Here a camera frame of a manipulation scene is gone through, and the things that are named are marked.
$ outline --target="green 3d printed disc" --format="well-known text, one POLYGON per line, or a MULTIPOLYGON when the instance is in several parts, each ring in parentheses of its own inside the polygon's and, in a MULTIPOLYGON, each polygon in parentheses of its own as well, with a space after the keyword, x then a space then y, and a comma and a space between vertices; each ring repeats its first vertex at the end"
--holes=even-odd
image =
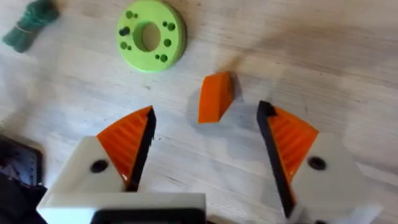
POLYGON ((138 0, 120 17, 116 39, 123 58, 133 67, 143 72, 158 72, 182 56, 186 44, 185 24, 178 12, 166 3, 138 0), (159 42, 154 49, 148 48, 143 35, 149 25, 159 31, 159 42))

